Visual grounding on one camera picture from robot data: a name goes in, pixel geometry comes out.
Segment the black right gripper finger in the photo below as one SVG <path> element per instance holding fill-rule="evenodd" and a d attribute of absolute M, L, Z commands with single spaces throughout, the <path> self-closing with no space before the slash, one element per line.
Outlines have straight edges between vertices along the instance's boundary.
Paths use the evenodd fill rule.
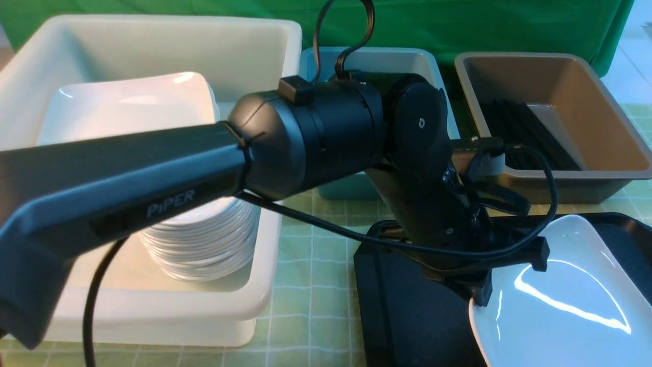
<path fill-rule="evenodd" d="M 536 272 L 546 272 L 549 256 L 550 247 L 547 239 L 545 237 L 535 237 L 510 255 L 509 264 L 527 264 L 531 265 Z"/>

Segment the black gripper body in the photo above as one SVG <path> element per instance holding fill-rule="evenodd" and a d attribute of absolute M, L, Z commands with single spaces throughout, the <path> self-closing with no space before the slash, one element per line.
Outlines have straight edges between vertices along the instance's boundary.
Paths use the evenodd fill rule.
<path fill-rule="evenodd" d="M 504 158 L 487 153 L 454 153 L 441 170 L 426 165 L 422 173 L 396 167 L 368 169 L 366 174 L 393 213 L 404 236 L 419 249 L 407 255 L 435 281 L 482 286 L 491 278 L 493 260 L 436 254 L 485 252 L 508 245 L 483 206 L 476 176 L 496 176 Z"/>

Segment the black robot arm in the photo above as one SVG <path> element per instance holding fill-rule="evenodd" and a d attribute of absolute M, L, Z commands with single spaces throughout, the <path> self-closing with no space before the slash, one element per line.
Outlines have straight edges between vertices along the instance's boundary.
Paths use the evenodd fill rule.
<path fill-rule="evenodd" d="M 526 216 L 529 202 L 477 181 L 508 151 L 535 156 L 551 207 L 523 230 L 495 227 L 487 207 Z M 362 235 L 277 202 L 366 171 L 403 240 Z M 247 94 L 225 121 L 104 139 L 2 151 L 2 336 L 28 349 L 46 334 L 80 255 L 222 197 L 237 197 L 349 239 L 412 258 L 477 306 L 492 294 L 492 270 L 529 264 L 544 272 L 540 232 L 554 218 L 556 183 L 547 160 L 499 139 L 452 142 L 446 95 L 415 73 L 300 76 Z"/>

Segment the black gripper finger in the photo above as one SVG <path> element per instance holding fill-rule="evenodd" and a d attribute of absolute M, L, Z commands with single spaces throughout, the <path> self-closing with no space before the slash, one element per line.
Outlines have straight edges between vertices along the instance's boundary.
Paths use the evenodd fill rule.
<path fill-rule="evenodd" d="M 492 271 L 480 270 L 449 276 L 448 288 L 466 302 L 486 307 L 492 295 Z"/>

